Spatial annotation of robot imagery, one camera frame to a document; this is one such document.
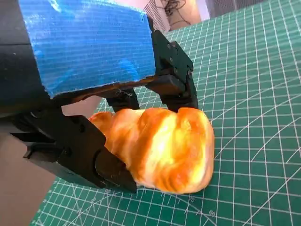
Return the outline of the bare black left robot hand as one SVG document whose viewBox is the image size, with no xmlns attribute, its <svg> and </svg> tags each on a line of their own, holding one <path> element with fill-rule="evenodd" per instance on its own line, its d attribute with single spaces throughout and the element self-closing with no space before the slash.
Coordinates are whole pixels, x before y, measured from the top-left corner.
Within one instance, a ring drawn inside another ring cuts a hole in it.
<svg viewBox="0 0 301 226">
<path fill-rule="evenodd" d="M 0 3 L 0 130 L 27 146 L 24 157 L 62 179 L 135 193 L 105 136 L 64 105 L 103 97 L 115 112 L 139 109 L 134 88 L 168 109 L 198 108 L 193 63 L 143 11 L 111 0 Z"/>
</svg>

